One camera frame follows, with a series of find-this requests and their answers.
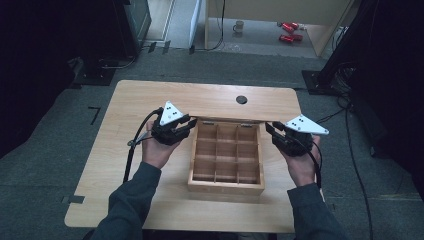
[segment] black tape mark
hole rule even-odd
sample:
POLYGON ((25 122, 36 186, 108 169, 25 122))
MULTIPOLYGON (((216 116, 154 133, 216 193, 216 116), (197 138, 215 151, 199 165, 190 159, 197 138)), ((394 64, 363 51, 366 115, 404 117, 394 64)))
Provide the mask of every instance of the black tape mark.
POLYGON ((196 51, 196 47, 194 45, 191 45, 190 50, 188 51, 188 54, 191 55, 196 51))
POLYGON ((156 42, 154 42, 154 43, 150 44, 150 47, 149 47, 149 53, 151 53, 151 52, 155 51, 155 48, 156 48, 156 42))
POLYGON ((171 41, 166 41, 165 46, 163 47, 162 54, 168 53, 169 45, 171 45, 171 41))
POLYGON ((70 204, 70 203, 79 203, 79 204, 83 204, 84 203, 84 196, 76 196, 76 195, 71 195, 71 196, 64 196, 62 198, 62 203, 66 203, 66 204, 70 204))
POLYGON ((88 107, 88 109, 96 109, 97 110, 96 114, 94 115, 94 118, 93 118, 93 120, 91 121, 91 124, 90 124, 90 125, 93 125, 94 122, 97 119, 97 116, 99 115, 100 109, 102 109, 102 108, 101 107, 88 107))

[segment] gray sleeve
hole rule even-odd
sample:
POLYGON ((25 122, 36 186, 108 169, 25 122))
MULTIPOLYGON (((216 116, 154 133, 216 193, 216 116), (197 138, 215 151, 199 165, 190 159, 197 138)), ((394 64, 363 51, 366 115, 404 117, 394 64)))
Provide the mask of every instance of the gray sleeve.
POLYGON ((296 240, 348 239, 322 200, 316 184, 297 187, 287 193, 293 207, 296 240))
POLYGON ((109 212, 91 240, 143 239, 142 227, 158 186, 161 170, 142 162, 132 180, 109 197, 109 212))

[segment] wooden box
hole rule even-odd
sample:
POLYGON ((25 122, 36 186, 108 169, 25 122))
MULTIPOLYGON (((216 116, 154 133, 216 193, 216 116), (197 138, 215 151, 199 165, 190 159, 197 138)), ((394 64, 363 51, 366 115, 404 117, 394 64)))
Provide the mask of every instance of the wooden box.
POLYGON ((188 188, 192 192, 260 195, 265 189, 258 124, 199 119, 188 188))

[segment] finger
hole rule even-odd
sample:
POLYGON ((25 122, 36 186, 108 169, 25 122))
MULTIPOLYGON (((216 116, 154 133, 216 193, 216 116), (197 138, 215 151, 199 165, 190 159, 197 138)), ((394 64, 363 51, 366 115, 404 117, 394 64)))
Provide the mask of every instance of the finger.
POLYGON ((148 121, 146 123, 146 131, 150 131, 153 128, 153 121, 148 121))
POLYGON ((321 137, 317 135, 313 135, 312 141, 314 141, 314 143, 319 146, 319 143, 321 142, 321 137))

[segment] red object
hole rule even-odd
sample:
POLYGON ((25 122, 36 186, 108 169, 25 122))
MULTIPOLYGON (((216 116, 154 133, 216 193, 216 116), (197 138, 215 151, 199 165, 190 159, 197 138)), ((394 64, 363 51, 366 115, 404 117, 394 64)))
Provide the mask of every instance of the red object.
POLYGON ((294 30, 299 29, 299 24, 297 23, 287 23, 287 24, 289 24, 294 30))
POLYGON ((302 39, 303 39, 303 36, 300 35, 300 34, 292 34, 292 35, 290 35, 290 37, 292 37, 293 40, 295 40, 295 41, 302 41, 302 39))
POLYGON ((285 36, 285 35, 281 35, 279 38, 280 41, 282 42, 288 42, 288 43, 293 43, 294 38, 291 36, 285 36))
POLYGON ((283 23, 281 27, 286 30, 288 33, 292 34, 294 32, 294 28, 290 26, 289 23, 283 23))

